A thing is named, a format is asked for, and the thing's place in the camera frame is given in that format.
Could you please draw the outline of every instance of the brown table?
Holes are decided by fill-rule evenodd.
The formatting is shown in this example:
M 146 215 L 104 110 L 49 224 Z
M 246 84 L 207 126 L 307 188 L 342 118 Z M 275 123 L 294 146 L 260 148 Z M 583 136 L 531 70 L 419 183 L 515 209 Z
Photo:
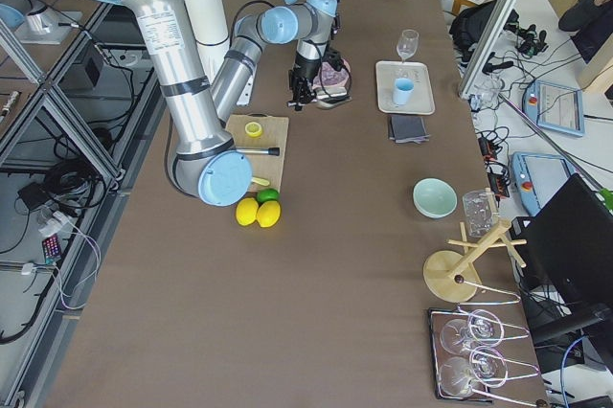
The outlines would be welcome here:
M 224 1 L 233 14 L 248 0 Z M 239 227 L 234 208 L 173 191 L 162 123 L 48 407 L 440 406 L 426 311 L 451 305 L 428 291 L 421 267 L 459 236 L 463 211 L 428 219 L 410 195 L 429 176 L 458 196 L 483 188 L 483 161 L 456 96 L 439 0 L 341 0 L 340 8 L 334 46 L 351 64 L 353 101 L 290 111 L 295 46 L 271 46 L 247 110 L 290 118 L 281 221 Z M 375 63 L 397 59 L 403 28 L 420 31 L 414 61 L 428 66 L 436 101 L 422 146 L 389 141 L 376 107 Z M 513 285 L 504 251 L 477 268 L 485 283 Z M 520 306 L 503 318 L 524 321 Z M 528 341 L 505 353 L 535 361 Z M 498 393 L 544 397 L 538 379 Z

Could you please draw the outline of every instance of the person's arm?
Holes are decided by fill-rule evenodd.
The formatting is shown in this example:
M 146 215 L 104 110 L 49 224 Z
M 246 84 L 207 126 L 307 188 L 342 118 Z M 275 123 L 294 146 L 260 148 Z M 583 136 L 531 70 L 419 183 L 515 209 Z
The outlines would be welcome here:
M 564 32 L 576 32 L 602 14 L 601 6 L 611 0 L 582 0 L 566 11 L 557 26 Z

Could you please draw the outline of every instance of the mint green bowl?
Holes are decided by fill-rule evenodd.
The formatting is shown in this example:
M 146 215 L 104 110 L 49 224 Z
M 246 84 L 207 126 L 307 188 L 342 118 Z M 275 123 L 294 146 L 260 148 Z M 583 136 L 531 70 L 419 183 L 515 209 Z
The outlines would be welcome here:
M 424 178 L 413 188 L 413 203 L 422 215 L 442 218 L 456 210 L 458 196 L 438 178 Z

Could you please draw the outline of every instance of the computer monitor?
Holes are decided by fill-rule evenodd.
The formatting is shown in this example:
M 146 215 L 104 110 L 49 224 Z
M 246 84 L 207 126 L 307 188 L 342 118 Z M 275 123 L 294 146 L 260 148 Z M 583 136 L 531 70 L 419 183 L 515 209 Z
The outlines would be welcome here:
M 525 230 L 528 251 L 571 310 L 533 330 L 537 344 L 583 329 L 613 371 L 613 214 L 577 174 Z

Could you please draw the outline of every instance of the blue and white device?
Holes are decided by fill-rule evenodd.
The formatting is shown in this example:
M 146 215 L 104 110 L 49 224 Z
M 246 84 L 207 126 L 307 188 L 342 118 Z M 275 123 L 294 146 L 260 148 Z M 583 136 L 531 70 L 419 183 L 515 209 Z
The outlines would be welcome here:
M 556 154 L 515 152 L 511 158 L 511 173 L 522 205 L 530 216 L 535 216 L 577 171 Z
M 523 110 L 543 128 L 578 137 L 585 134 L 580 89 L 536 80 L 524 93 Z

